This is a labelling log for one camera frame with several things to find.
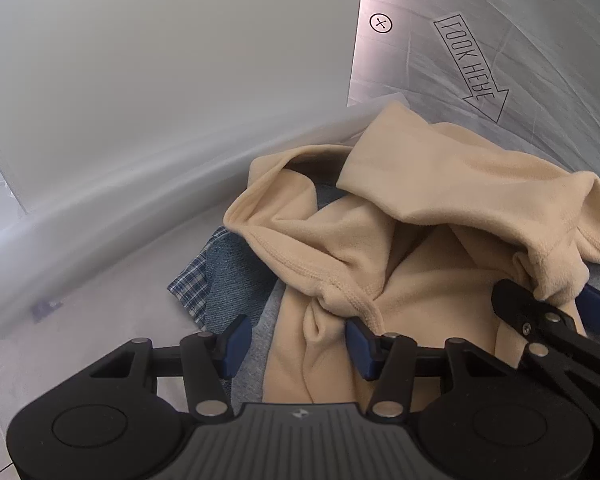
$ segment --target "printed arrow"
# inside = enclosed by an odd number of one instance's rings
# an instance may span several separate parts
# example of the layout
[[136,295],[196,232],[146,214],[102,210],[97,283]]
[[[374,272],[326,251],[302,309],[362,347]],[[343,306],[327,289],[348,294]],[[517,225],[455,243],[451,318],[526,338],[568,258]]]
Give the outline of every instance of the printed arrow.
[[462,100],[497,123],[509,90],[499,90],[496,86],[491,69],[464,18],[455,14],[433,23],[471,92]]

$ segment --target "plaid shirt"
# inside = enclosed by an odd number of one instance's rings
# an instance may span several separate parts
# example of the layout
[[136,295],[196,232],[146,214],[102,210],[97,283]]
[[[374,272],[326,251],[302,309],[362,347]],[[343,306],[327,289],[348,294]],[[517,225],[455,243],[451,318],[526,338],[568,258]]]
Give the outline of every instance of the plaid shirt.
[[206,252],[213,243],[229,232],[226,227],[216,229],[200,254],[167,287],[169,292],[178,298],[200,330],[206,329],[205,306],[209,294],[209,284],[206,280]]

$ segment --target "clothing pile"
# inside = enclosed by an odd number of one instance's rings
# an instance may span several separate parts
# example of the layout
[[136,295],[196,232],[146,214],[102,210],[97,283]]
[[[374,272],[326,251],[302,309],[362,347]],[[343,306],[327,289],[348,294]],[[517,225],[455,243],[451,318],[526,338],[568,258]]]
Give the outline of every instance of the clothing pile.
[[[567,312],[600,288],[600,179],[503,150],[399,103],[349,146],[261,156],[224,227],[169,286],[222,332],[248,314],[253,343],[226,384],[243,402],[351,402],[372,384],[350,363],[344,319],[421,346],[462,337],[516,366],[525,341],[491,308],[509,278]],[[412,410],[439,395],[416,384]]]

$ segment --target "metal pin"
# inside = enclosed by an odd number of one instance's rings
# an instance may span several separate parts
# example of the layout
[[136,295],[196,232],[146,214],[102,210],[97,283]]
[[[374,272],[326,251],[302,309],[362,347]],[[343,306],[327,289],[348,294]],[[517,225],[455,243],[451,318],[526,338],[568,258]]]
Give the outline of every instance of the metal pin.
[[555,312],[547,312],[544,314],[544,318],[552,323],[560,323],[562,320]]
[[374,406],[371,408],[371,411],[377,416],[394,418],[402,415],[404,406],[401,405],[400,402],[395,402],[394,400],[381,400],[380,402],[376,402],[374,404]]
[[222,400],[203,400],[196,404],[196,411],[203,416],[222,415],[228,406]]
[[531,343],[529,345],[529,351],[537,357],[545,357],[549,354],[549,349],[542,343]]

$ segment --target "beige hoodie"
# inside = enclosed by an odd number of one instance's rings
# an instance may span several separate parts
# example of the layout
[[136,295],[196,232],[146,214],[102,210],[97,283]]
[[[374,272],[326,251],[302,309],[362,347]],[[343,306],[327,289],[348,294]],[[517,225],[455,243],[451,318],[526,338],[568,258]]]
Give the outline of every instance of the beige hoodie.
[[[317,212],[314,181],[347,196]],[[421,346],[466,338],[515,366],[524,340],[493,314],[510,278],[563,308],[600,264],[600,179],[508,152],[454,124],[389,104],[358,143],[258,158],[224,224],[288,286],[264,379],[265,402],[366,405],[344,318]],[[437,395],[416,385],[413,409]]]

